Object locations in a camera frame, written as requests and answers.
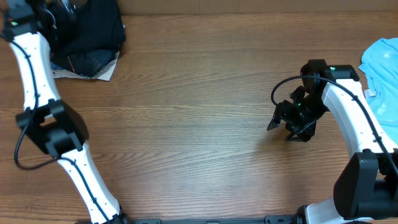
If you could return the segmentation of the black t-shirt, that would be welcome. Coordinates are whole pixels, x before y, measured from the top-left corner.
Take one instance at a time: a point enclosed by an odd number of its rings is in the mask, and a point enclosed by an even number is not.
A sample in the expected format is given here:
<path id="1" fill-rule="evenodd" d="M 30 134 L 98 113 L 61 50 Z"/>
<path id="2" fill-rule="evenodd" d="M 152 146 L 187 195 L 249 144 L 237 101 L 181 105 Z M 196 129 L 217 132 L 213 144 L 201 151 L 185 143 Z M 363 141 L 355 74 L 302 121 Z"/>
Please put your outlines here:
<path id="1" fill-rule="evenodd" d="M 93 50 L 118 50 L 126 40 L 116 0 L 87 1 L 69 14 L 60 3 L 49 8 L 55 30 L 46 35 L 53 53 L 68 56 Z"/>

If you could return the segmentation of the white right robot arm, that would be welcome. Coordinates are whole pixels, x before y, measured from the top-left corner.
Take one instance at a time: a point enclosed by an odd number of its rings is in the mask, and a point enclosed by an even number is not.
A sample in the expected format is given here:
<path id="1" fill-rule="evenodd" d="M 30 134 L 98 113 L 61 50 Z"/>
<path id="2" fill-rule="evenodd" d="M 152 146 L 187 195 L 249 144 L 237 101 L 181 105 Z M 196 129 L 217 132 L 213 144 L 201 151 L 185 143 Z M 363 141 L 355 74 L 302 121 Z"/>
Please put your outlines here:
<path id="1" fill-rule="evenodd" d="M 369 223 L 397 217 L 397 144 L 378 123 L 351 65 L 309 60 L 298 75 L 303 83 L 290 100 L 275 104 L 268 130 L 285 122 L 286 139 L 309 141 L 329 111 L 345 140 L 349 162 L 333 195 L 303 205 L 294 215 L 270 215 L 266 223 Z"/>

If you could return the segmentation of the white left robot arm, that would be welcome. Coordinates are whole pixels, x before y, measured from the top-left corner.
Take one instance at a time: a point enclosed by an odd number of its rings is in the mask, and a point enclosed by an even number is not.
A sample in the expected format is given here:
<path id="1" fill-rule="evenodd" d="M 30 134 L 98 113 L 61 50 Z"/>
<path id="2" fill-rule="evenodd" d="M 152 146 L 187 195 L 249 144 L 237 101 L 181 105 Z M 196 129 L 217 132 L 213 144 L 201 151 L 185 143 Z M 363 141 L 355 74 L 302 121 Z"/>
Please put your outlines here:
<path id="1" fill-rule="evenodd" d="M 90 153 L 83 118 L 63 101 L 50 66 L 49 40 L 58 15 L 74 17 L 68 1 L 8 1 L 1 38 L 16 56 L 24 90 L 24 110 L 16 115 L 21 136 L 51 156 L 70 176 L 90 214 L 91 223 L 131 223 L 108 190 Z"/>

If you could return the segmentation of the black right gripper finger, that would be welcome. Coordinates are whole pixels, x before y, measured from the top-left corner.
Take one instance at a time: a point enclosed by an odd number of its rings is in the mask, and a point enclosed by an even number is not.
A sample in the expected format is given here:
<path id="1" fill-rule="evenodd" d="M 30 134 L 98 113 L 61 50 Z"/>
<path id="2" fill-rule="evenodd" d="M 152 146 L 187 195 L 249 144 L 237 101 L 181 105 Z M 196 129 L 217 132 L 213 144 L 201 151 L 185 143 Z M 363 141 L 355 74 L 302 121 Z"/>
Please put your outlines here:
<path id="1" fill-rule="evenodd" d="M 281 112 L 281 106 L 277 105 L 274 111 L 274 114 L 271 118 L 270 123 L 267 126 L 267 130 L 270 131 L 274 128 L 278 128 L 280 126 L 280 122 L 282 120 L 282 112 Z"/>
<path id="2" fill-rule="evenodd" d="M 290 131 L 286 137 L 287 141 L 307 142 L 315 135 L 317 121 L 311 121 L 307 124 L 296 125 L 286 123 L 286 130 Z"/>

